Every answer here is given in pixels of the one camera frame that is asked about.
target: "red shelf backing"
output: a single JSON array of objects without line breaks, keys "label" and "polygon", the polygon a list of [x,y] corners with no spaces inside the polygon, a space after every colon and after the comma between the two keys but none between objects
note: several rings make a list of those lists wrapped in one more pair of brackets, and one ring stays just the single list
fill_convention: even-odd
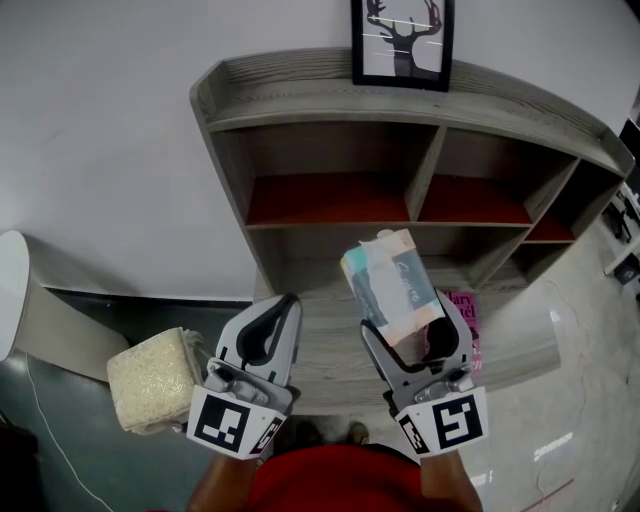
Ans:
[{"label": "red shelf backing", "polygon": [[527,242],[573,242],[573,233],[547,213],[527,236]]},{"label": "red shelf backing", "polygon": [[436,174],[418,219],[457,224],[530,225],[522,203],[499,181]]},{"label": "red shelf backing", "polygon": [[394,176],[353,172],[256,178],[247,224],[408,222]]}]

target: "picture frame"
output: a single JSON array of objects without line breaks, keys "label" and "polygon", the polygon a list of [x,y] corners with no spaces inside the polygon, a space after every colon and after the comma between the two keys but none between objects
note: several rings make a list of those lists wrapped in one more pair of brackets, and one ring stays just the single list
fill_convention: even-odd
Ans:
[{"label": "picture frame", "polygon": [[449,90],[454,0],[351,0],[351,22],[354,84]]}]

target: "white wall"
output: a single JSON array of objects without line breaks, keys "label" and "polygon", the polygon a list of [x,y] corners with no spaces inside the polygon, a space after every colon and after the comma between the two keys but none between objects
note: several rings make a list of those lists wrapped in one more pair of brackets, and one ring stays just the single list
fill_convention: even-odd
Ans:
[{"label": "white wall", "polygon": [[[640,82],[622,0],[458,0],[456,24],[455,58],[622,127]],[[0,231],[34,238],[48,285],[248,298],[189,87],[223,57],[348,45],[347,0],[0,0]]]}]

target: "packaged item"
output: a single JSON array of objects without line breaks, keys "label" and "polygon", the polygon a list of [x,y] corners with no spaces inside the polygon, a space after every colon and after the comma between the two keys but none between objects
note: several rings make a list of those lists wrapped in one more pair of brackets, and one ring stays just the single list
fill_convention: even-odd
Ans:
[{"label": "packaged item", "polygon": [[360,242],[340,264],[365,318],[390,346],[444,316],[409,230]]}]

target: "person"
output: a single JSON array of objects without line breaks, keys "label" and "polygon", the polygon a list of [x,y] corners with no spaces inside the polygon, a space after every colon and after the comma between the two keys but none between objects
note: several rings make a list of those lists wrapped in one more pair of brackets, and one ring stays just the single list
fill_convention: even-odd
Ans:
[{"label": "person", "polygon": [[391,448],[368,444],[362,423],[350,427],[344,444],[324,445],[310,423],[298,425],[296,438],[293,450],[260,468],[255,459],[216,454],[187,512],[482,511],[458,452],[418,465]]}]

